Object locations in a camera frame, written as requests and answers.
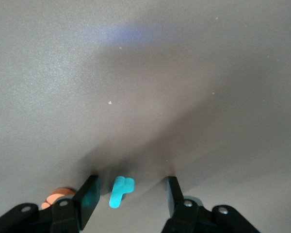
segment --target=white surface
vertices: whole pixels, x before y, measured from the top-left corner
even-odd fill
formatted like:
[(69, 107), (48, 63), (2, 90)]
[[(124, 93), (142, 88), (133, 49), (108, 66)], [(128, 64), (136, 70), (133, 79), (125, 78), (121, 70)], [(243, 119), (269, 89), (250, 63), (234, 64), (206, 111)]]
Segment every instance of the white surface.
[(291, 1), (0, 1), (0, 215), (94, 172), (85, 233), (160, 232), (167, 175), (291, 233)]

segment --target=screw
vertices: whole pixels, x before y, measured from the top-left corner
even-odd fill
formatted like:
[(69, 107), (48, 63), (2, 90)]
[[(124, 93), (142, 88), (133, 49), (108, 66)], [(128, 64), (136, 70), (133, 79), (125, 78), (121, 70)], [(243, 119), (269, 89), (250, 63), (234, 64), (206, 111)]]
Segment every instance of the screw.
[(193, 203), (192, 203), (190, 200), (185, 200), (185, 201), (184, 201), (184, 205), (185, 205), (186, 207), (192, 207), (192, 206), (193, 206)]
[(68, 202), (66, 200), (59, 203), (59, 206), (65, 206), (68, 205)]
[(27, 211), (30, 211), (31, 210), (31, 207), (30, 206), (25, 206), (24, 208), (21, 209), (21, 212), (27, 212)]
[(225, 207), (219, 207), (219, 212), (223, 215), (227, 215), (228, 214), (228, 210)]

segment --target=bolt head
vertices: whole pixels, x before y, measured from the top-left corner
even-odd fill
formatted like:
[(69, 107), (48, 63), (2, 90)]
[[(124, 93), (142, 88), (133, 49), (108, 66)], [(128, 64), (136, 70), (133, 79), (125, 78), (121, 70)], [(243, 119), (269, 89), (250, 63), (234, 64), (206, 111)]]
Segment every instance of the bolt head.
[(185, 201), (184, 201), (184, 205), (185, 205), (186, 207), (192, 207), (192, 206), (193, 206), (193, 203), (192, 203), (190, 200), (185, 200)]
[(21, 209), (21, 212), (27, 212), (27, 211), (30, 211), (31, 210), (31, 207), (30, 206), (25, 206), (24, 208)]
[(228, 210), (223, 206), (219, 207), (219, 212), (221, 214), (223, 214), (223, 215), (227, 215), (228, 214)]

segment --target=blue plastic piece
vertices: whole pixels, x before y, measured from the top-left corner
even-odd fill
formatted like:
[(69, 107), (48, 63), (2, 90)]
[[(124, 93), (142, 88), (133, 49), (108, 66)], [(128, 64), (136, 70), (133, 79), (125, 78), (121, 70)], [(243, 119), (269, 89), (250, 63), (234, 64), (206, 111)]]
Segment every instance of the blue plastic piece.
[(111, 208), (118, 208), (121, 204), (123, 194), (134, 191), (135, 181), (133, 178), (118, 176), (113, 185), (109, 205)]

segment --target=orange object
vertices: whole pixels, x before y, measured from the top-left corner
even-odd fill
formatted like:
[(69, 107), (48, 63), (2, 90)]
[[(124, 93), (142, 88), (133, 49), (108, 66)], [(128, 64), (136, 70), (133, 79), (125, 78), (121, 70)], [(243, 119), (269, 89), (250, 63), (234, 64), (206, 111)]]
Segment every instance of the orange object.
[(41, 208), (44, 210), (49, 208), (58, 198), (67, 195), (75, 195), (76, 192), (70, 188), (56, 188), (51, 194), (47, 197), (47, 199), (42, 203)]
[(50, 207), (50, 204), (47, 201), (43, 202), (41, 205), (42, 210), (45, 210), (46, 208), (49, 208), (49, 207)]

